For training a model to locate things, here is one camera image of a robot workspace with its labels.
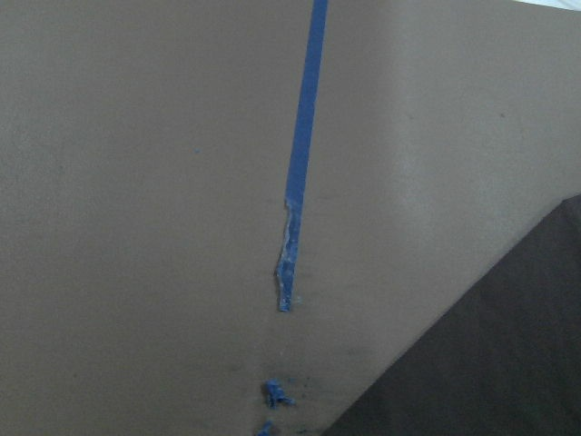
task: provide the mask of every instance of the gray surface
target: gray surface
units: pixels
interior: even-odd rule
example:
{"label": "gray surface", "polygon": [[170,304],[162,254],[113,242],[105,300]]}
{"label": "gray surface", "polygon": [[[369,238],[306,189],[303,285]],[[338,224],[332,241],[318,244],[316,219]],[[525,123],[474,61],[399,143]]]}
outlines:
{"label": "gray surface", "polygon": [[331,0],[276,313],[309,13],[3,4],[0,433],[252,434],[278,376],[300,401],[271,416],[315,434],[581,191],[581,17]]}

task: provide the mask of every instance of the black cloth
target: black cloth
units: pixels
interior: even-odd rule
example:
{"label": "black cloth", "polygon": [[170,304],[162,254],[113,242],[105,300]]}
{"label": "black cloth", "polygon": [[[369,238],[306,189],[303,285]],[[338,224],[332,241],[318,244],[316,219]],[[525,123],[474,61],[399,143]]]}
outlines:
{"label": "black cloth", "polygon": [[581,435],[581,195],[566,200],[323,433]]}

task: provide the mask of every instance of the crumpled blue tape piece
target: crumpled blue tape piece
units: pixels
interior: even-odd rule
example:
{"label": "crumpled blue tape piece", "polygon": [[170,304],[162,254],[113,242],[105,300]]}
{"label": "crumpled blue tape piece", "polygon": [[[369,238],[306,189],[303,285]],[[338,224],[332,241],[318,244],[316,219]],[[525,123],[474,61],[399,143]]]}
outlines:
{"label": "crumpled blue tape piece", "polygon": [[256,436],[271,436],[272,421],[266,421],[262,430]]}
{"label": "crumpled blue tape piece", "polygon": [[280,402],[292,405],[295,401],[285,395],[281,383],[276,379],[266,381],[266,390],[268,392],[266,402],[271,409],[276,409]]}
{"label": "crumpled blue tape piece", "polygon": [[328,0],[313,0],[310,18],[309,42],[300,87],[299,109],[295,124],[285,203],[288,210],[287,226],[281,259],[276,268],[279,280],[279,310],[291,309],[294,268],[299,253],[300,218],[309,167],[310,139],[315,116],[315,103],[319,87],[320,59],[322,57]]}

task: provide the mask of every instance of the blue speck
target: blue speck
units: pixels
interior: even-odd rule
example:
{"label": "blue speck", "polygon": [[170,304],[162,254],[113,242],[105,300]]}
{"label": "blue speck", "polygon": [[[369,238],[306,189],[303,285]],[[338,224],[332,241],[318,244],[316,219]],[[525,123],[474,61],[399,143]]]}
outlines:
{"label": "blue speck", "polygon": [[262,430],[256,436],[271,436],[272,421],[266,421]]}
{"label": "blue speck", "polygon": [[289,398],[284,394],[284,390],[282,389],[281,384],[276,379],[270,379],[266,381],[266,390],[268,391],[266,402],[271,409],[276,409],[279,405],[279,402],[284,404],[295,403],[292,398]]}

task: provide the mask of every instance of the blue line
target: blue line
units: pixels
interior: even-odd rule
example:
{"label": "blue line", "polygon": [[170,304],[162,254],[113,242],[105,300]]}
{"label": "blue line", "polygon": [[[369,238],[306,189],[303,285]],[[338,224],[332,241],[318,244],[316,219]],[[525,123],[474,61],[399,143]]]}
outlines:
{"label": "blue line", "polygon": [[320,59],[325,35],[325,20],[327,17],[328,0],[313,0],[310,18],[309,42],[305,67],[300,87],[299,110],[294,128],[292,152],[290,154],[289,175],[285,202],[288,209],[287,227],[281,259],[276,268],[279,279],[281,297],[279,310],[288,312],[291,309],[292,283],[294,268],[299,254],[300,219],[302,202],[309,167],[310,139],[315,116],[315,102],[319,87]]}

